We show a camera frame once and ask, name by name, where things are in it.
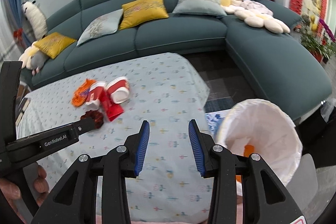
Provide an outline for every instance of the plant pot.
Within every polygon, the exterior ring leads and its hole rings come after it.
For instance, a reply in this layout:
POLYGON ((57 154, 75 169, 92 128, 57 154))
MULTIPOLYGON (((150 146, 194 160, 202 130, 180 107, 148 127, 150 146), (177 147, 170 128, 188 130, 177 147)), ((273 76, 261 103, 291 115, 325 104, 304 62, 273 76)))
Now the plant pot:
POLYGON ((321 55, 321 54, 319 54, 319 53, 317 53, 317 52, 311 52, 311 54, 313 55, 313 57, 315 57, 315 59, 316 59, 319 63, 321 63, 321 61, 322 61, 322 55, 321 55))

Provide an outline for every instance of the light blue throw pillow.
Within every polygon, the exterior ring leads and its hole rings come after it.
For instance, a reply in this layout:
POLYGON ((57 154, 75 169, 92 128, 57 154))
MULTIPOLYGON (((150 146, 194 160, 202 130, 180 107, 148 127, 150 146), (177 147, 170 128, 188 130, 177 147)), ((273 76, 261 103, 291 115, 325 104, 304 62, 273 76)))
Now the light blue throw pillow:
POLYGON ((96 18, 90 23, 90 25, 85 29, 81 37, 78 39, 77 47, 94 38, 113 34, 118 31, 119 22, 122 15, 123 9, 120 9, 96 18))
POLYGON ((178 0, 173 14, 210 15, 219 18, 227 15, 220 0, 178 0))

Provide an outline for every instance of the teal sectional sofa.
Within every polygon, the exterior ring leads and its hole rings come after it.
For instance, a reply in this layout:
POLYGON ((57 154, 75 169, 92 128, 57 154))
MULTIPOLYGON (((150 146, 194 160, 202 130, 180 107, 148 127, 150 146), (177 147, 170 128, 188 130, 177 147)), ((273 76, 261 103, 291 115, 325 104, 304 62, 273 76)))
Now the teal sectional sofa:
MULTIPOLYGON (((79 38, 100 15, 120 9, 134 0, 73 0, 47 19, 49 33, 79 38)), ((315 58, 290 35, 273 34, 247 26, 234 15, 174 15, 178 0, 164 0, 169 18, 145 22, 76 47, 67 47, 48 60, 41 72, 21 79, 32 89, 65 77, 137 57, 177 52, 227 50, 258 97, 281 107, 292 119, 313 109, 332 93, 331 82, 315 58)), ((301 18, 268 0, 256 0, 274 12, 274 17, 293 28, 301 18)))

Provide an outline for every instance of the white trash bag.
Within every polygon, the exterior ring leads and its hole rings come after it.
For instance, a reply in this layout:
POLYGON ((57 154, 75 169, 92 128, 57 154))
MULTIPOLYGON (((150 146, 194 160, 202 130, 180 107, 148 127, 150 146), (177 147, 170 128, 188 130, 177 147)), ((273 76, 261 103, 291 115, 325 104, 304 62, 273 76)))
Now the white trash bag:
MULTIPOLYGON (((233 154, 244 155, 245 145, 253 145, 286 186, 301 160, 302 143, 294 122, 277 105, 261 99, 236 104, 220 125, 215 143, 233 154)), ((237 194, 243 195, 237 183, 237 194)))

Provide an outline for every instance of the sheer white curtain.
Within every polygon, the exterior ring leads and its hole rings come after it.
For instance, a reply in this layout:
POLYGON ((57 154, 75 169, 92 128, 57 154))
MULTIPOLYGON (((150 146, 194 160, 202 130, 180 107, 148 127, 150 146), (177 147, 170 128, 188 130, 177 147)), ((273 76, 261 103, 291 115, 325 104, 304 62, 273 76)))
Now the sheer white curtain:
POLYGON ((21 50, 16 45, 8 24, 4 0, 0 0, 0 67, 3 61, 18 60, 20 55, 21 50))

